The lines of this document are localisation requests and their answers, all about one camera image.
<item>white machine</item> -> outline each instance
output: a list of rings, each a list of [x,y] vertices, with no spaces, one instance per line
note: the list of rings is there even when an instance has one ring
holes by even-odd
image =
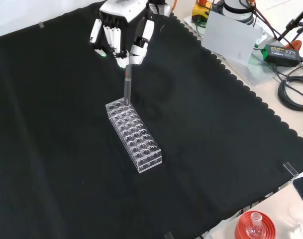
[[[247,25],[252,25],[254,22],[253,12],[250,9],[251,1],[246,0],[224,0],[223,15],[240,21]]]
[[[147,54],[153,34],[154,13],[169,15],[171,7],[164,0],[108,0],[99,9],[90,43],[99,55],[106,56],[107,49],[102,43],[106,37],[121,68],[129,63],[140,65]],[[136,37],[129,54],[126,50],[127,28],[135,23],[138,23]]]

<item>power adapter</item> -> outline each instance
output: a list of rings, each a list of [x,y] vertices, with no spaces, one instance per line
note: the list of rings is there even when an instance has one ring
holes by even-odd
[[[277,66],[293,67],[302,61],[299,51],[281,46],[265,45],[262,55],[264,61],[275,63]]]

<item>orange cable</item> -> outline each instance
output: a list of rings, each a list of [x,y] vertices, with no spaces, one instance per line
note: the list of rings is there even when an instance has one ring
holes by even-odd
[[[172,6],[172,10],[171,10],[171,11],[173,11],[173,10],[175,9],[176,4],[177,4],[177,0],[175,0],[175,3],[173,4],[173,6]]]

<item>black stand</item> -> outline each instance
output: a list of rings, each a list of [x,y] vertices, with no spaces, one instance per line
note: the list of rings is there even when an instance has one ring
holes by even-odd
[[[282,33],[282,35],[278,38],[278,40],[279,41],[282,40],[283,37],[285,37],[287,35],[287,33],[289,33],[293,28],[301,26],[302,28],[297,30],[297,35],[293,39],[293,41],[296,40],[299,37],[299,35],[301,35],[303,33],[303,22],[300,22],[302,20],[302,18],[303,18],[303,11],[295,20],[292,19],[290,21],[290,23],[287,24],[286,30]]]

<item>red object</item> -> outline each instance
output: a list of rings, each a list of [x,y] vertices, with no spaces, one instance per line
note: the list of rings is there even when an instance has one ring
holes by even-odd
[[[257,211],[248,211],[244,213],[235,228],[235,239],[250,239],[246,233],[246,226],[250,223],[251,221],[251,214],[255,213]],[[265,239],[275,239],[276,237],[276,229],[274,226],[274,223],[272,220],[266,216],[263,213],[260,213],[262,215],[262,223],[264,224],[266,228],[266,236]]]
[[[205,6],[207,0],[198,0],[199,5]]]
[[[177,0],[175,0],[175,3],[173,4],[171,11],[173,11],[176,8],[176,4],[177,4]]]
[[[302,47],[302,41],[301,40],[295,40],[295,41],[292,41],[291,44],[293,45],[293,47],[295,48],[295,50],[299,51],[300,48]],[[287,44],[285,46],[285,48],[288,48],[288,49],[292,49],[292,47]]]

